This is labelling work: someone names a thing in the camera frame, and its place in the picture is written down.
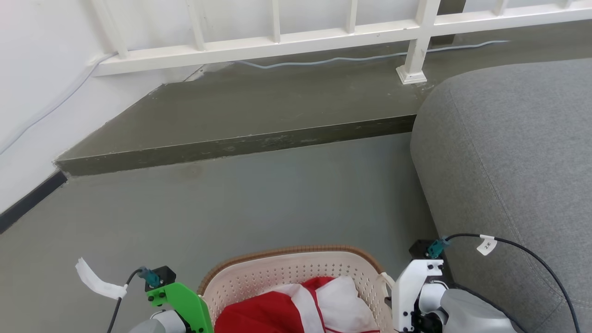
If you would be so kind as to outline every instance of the clothing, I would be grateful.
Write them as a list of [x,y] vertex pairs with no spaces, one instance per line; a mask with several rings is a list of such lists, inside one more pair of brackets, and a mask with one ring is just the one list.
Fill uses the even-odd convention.
[[216,333],[379,333],[350,277],[286,284],[227,306]]

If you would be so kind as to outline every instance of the white basket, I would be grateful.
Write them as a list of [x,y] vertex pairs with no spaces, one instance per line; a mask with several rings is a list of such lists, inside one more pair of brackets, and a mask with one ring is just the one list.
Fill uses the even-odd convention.
[[222,310],[274,286],[302,283],[319,276],[349,276],[366,302],[381,332],[392,333],[391,309],[384,303],[386,288],[381,266],[351,246],[298,246],[234,258],[205,277],[198,294],[210,310],[212,325]]

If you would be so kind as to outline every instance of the gray fabric upholstery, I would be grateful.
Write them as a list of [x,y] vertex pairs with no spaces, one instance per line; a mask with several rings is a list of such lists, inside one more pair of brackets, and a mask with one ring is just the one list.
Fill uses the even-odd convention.
[[[523,244],[557,273],[592,332],[592,59],[483,69],[440,84],[418,112],[411,155],[440,235]],[[479,239],[446,250],[458,283],[529,332],[573,332],[552,277],[534,259]]]

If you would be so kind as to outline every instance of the black cable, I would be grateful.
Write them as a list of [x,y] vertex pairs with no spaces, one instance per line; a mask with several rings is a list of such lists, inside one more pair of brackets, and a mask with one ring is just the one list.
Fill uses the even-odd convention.
[[481,299],[483,302],[488,303],[489,305],[493,306],[496,310],[498,310],[499,312],[503,313],[506,317],[508,317],[509,320],[511,320],[512,322],[514,322],[514,324],[516,324],[516,326],[518,326],[518,328],[520,328],[522,330],[522,332],[524,333],[528,333],[528,331],[520,324],[520,322],[518,322],[518,320],[512,316],[511,314],[507,313],[504,309],[502,309],[501,307],[499,307],[497,304],[495,304],[494,302],[486,299],[484,296],[478,294],[477,292],[461,285],[458,284],[456,282],[453,283],[454,288],[456,289],[461,289],[466,291],[467,293]]
[[[136,275],[137,273],[140,273],[142,270],[138,269],[135,270],[129,278],[127,278],[127,282],[126,284],[130,284],[131,279],[134,277],[134,275]],[[119,305],[121,305],[121,297],[119,297],[117,299],[117,304],[115,305],[115,311],[113,311],[113,317],[111,317],[111,323],[109,324],[109,328],[107,329],[107,333],[111,333],[111,330],[113,329],[113,325],[115,324],[115,318],[117,318],[117,312],[119,312]]]
[[[481,235],[477,235],[476,233],[457,233],[455,235],[446,237],[445,241],[450,241],[452,238],[461,237],[461,236],[481,238]],[[571,303],[570,296],[567,294],[567,290],[563,287],[563,284],[561,283],[561,281],[559,280],[559,278],[557,277],[555,272],[553,272],[551,267],[549,267],[549,265],[547,265],[547,263],[543,259],[541,259],[538,255],[536,255],[534,252],[532,252],[531,250],[525,248],[524,246],[522,246],[518,243],[508,241],[507,239],[503,239],[503,238],[499,238],[499,237],[493,237],[493,239],[495,239],[498,242],[510,244],[512,246],[515,246],[515,247],[521,249],[522,251],[530,254],[534,259],[537,259],[543,265],[543,267],[545,267],[547,269],[549,274],[551,274],[551,276],[553,277],[553,279],[555,280],[555,282],[559,286],[559,289],[561,289],[563,296],[565,297],[565,301],[567,302],[567,306],[569,307],[570,312],[571,312],[571,317],[574,320],[574,326],[575,326],[576,333],[581,333],[580,324],[578,323],[578,317],[575,314],[574,305]]]

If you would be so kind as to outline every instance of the white railing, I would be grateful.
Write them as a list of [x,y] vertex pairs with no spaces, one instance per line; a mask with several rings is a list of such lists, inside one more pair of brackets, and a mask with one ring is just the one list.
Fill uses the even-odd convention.
[[194,31],[192,45],[128,50],[120,29],[113,20],[107,0],[93,0],[107,37],[119,53],[102,62],[95,75],[111,75],[206,63],[228,62],[316,52],[344,47],[409,40],[405,65],[397,68],[403,84],[425,82],[422,66],[430,38],[448,34],[523,27],[592,18],[592,0],[562,0],[548,4],[507,8],[509,0],[497,0],[491,11],[438,15],[440,0],[418,0],[414,20],[356,25],[358,0],[349,0],[346,26],[302,33],[282,34],[279,28],[281,0],[269,0],[272,8],[273,35],[236,40],[205,42],[201,31],[198,1],[186,0]]

